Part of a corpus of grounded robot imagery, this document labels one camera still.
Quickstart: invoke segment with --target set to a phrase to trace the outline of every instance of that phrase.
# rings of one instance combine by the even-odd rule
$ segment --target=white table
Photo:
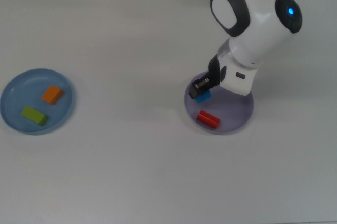
[[[189,80],[227,34],[209,0],[0,0],[0,88],[51,68],[76,89],[58,130],[0,120],[0,222],[337,221],[337,0],[296,0],[297,37],[270,57],[238,133],[200,130]]]

